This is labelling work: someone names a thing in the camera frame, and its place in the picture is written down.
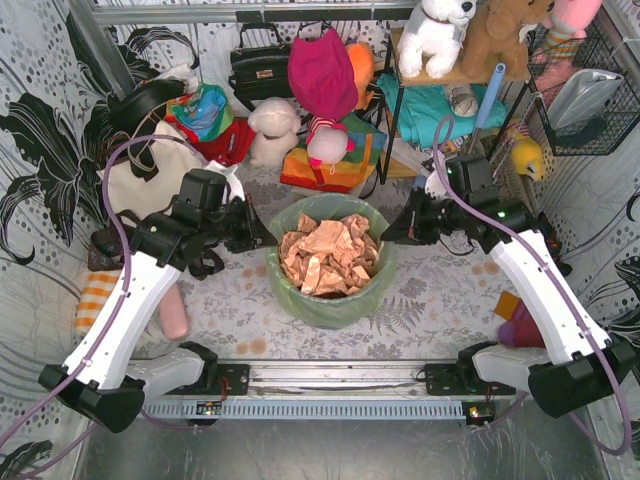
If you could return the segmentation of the green plastic trash bag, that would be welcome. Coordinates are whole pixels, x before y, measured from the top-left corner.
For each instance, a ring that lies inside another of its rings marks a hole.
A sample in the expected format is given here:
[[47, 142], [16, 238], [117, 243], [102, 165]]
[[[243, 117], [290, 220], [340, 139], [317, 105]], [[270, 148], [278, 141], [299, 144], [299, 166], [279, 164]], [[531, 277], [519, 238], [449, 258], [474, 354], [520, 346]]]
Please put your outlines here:
[[[270, 221], [268, 229], [280, 240], [294, 230], [302, 214], [316, 221], [339, 220], [350, 214], [361, 214], [369, 219], [369, 234], [375, 241], [380, 241], [389, 226], [382, 214], [368, 202], [345, 194], [325, 193], [305, 197], [286, 207]], [[286, 277], [275, 247], [269, 247], [265, 257], [269, 284], [279, 305], [289, 315], [316, 328], [345, 328], [371, 315], [380, 306], [383, 294], [394, 280], [397, 249], [388, 242], [379, 242], [379, 245], [372, 280], [352, 296], [323, 299], [301, 293]]]

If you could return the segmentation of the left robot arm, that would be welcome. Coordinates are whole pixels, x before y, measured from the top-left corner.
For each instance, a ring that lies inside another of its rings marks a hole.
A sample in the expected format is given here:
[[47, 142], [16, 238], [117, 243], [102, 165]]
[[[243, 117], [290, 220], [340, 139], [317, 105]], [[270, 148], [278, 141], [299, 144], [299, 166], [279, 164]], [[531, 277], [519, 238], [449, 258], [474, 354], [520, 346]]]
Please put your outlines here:
[[276, 245], [233, 167], [210, 163], [183, 177], [169, 214], [152, 213], [123, 247], [125, 265], [81, 343], [38, 382], [61, 403], [113, 433], [128, 428], [145, 401], [187, 388], [225, 392], [217, 355], [186, 342], [135, 363], [134, 347], [161, 299], [210, 247], [231, 253]]

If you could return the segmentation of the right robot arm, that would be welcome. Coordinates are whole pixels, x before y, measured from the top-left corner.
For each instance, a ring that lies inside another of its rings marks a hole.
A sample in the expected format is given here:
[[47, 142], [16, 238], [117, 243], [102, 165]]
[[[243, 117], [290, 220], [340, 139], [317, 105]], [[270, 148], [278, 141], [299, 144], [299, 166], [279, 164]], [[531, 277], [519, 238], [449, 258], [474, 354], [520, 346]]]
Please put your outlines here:
[[476, 377], [530, 394], [559, 418], [610, 395], [624, 407], [621, 383], [636, 361], [632, 346], [614, 342], [582, 306], [519, 200], [502, 200], [481, 156], [433, 158], [434, 172], [414, 187], [382, 241], [433, 245], [460, 231], [507, 275], [543, 344], [488, 343], [471, 361]]

